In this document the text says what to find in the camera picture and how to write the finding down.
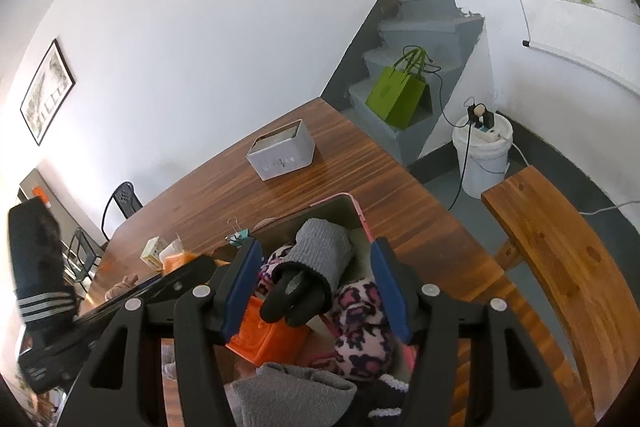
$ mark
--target gray stair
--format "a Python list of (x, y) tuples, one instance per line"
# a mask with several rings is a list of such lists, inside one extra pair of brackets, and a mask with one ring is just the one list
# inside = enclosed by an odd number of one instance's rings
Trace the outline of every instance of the gray stair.
[[(380, 23), (384, 45), (362, 55), (369, 77), (348, 87), (353, 108), (342, 112), (359, 129), (368, 134), (382, 149), (402, 165), (414, 162), (433, 131), (441, 108), (446, 106), (464, 70), (482, 31), (484, 19), (479, 15), (464, 15), (455, 0), (401, 0), (399, 14)], [(442, 105), (440, 79), (424, 74), (428, 84), (425, 95), (406, 130), (382, 121), (366, 105), (367, 98), (383, 68), (392, 66), (402, 57), (404, 46), (423, 47), (439, 66), (442, 78)]]

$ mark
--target wooden table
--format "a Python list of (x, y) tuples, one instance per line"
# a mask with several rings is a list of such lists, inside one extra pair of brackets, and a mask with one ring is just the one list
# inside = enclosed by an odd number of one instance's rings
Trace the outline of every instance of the wooden table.
[[(308, 168), (263, 182), (245, 154), (258, 134), (302, 118), (316, 141)], [(210, 159), (122, 224), (113, 235), (89, 290), (98, 305), (126, 273), (152, 272), (140, 261), (146, 241), (180, 235), (185, 248), (211, 254), (232, 232), (227, 219), (252, 227), (337, 192), (350, 192), (371, 232), (387, 237), (396, 255), (456, 299), (505, 299), (551, 367), (578, 427), (595, 424), (593, 409), (555, 340), (535, 311), (455, 218), (402, 166), (320, 98), (312, 100)], [(451, 425), (462, 426), (469, 345), (461, 344)], [(168, 416), (181, 425), (175, 386), (165, 387)]]

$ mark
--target bench leg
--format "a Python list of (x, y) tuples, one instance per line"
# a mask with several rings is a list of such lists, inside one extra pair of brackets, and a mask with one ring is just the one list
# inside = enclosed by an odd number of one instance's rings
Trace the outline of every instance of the bench leg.
[(500, 268), (507, 271), (522, 263), (524, 257), (520, 254), (518, 247), (511, 242), (511, 239), (507, 239), (498, 253), (494, 255), (494, 261), (500, 265)]

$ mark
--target framed picture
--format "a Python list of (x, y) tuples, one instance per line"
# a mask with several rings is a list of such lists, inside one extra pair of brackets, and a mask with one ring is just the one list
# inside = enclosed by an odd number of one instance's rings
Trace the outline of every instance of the framed picture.
[(74, 84), (58, 42), (54, 39), (20, 106), (22, 117), (38, 145)]

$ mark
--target shopping bag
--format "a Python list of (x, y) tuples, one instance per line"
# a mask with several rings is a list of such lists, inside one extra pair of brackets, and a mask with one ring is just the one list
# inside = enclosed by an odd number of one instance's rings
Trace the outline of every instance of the shopping bag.
[[(411, 122), (426, 84), (422, 80), (427, 52), (416, 46), (380, 74), (367, 98), (367, 107), (383, 121), (406, 129)], [(406, 61), (404, 70), (398, 68)]]

